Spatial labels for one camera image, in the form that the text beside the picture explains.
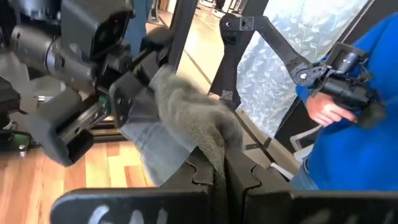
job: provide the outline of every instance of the leaf-patterned curtain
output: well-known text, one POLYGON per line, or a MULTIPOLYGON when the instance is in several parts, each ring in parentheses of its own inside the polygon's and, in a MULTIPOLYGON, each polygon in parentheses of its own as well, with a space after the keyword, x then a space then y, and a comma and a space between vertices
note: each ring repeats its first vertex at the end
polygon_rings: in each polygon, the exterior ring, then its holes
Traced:
MULTIPOLYGON (((327 54, 368 0, 270 0, 264 15, 294 49, 316 62, 327 54)), ((256 32, 238 65, 241 109, 274 137, 296 98, 281 59, 256 32)))

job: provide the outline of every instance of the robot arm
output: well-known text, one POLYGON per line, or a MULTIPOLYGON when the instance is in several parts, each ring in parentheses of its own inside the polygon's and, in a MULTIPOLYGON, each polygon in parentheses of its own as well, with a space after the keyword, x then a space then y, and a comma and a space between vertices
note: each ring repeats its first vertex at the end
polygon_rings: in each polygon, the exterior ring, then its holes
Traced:
POLYGON ((9 48, 28 68, 67 84, 28 115, 27 125, 46 155, 70 166, 93 144, 87 129, 108 115, 115 128, 127 122, 136 95, 167 63, 163 51, 172 32, 165 27, 152 31, 140 55, 132 58, 123 37, 134 13, 124 1, 14 0, 10 5, 18 22, 7 40, 9 48))
POLYGON ((350 45, 337 43, 326 61, 310 63, 297 53, 265 16, 236 17, 227 14, 220 21, 221 36, 233 38, 237 32, 258 31, 280 57, 293 82, 307 86, 314 96, 319 91, 333 97, 343 108, 361 111, 358 125, 371 128, 385 119, 386 111, 378 93, 368 87, 371 74, 364 64, 369 58, 367 52, 350 45), (362 74, 352 78, 349 74, 359 67, 362 74))

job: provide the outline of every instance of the denim jeans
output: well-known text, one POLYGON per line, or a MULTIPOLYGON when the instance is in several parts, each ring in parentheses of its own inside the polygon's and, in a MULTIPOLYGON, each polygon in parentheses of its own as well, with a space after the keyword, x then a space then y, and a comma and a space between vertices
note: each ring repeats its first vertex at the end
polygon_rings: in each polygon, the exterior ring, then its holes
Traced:
POLYGON ((196 147, 189 136, 179 140, 172 137, 158 117, 153 96, 146 90, 134 100, 129 121, 120 133, 136 145, 149 177, 157 186, 169 179, 196 147))
POLYGON ((303 161, 298 174, 293 177, 290 184, 296 190, 319 190, 318 186, 310 177, 310 173, 307 169, 307 160, 303 161))
POLYGON ((135 18, 131 19, 127 26, 124 38, 130 43, 133 56, 139 54, 142 38, 145 37, 147 30, 145 24, 152 7, 153 0, 130 0, 134 6, 135 18))

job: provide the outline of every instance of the blue shirt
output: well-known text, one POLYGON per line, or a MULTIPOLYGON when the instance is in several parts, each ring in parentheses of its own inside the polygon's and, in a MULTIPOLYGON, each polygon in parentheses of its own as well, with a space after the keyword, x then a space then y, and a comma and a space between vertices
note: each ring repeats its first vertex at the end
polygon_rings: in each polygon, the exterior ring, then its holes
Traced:
MULTIPOLYGON (((370 130, 347 120, 326 127, 308 157, 308 171, 321 190, 398 190, 398 14, 354 46, 371 54, 371 88, 386 100, 387 119, 370 130)), ((308 90, 296 90, 305 103, 308 90)))

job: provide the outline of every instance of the hand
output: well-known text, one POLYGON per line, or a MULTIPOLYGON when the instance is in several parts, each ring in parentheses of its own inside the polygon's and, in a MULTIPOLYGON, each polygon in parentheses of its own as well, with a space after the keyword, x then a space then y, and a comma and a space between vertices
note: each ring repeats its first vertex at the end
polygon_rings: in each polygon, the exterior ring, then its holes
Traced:
POLYGON ((333 122, 339 122, 346 118, 355 121, 355 115, 335 104, 333 98, 324 93, 317 93, 315 97, 309 96, 307 99, 307 111, 310 118, 322 126, 328 126, 333 122))

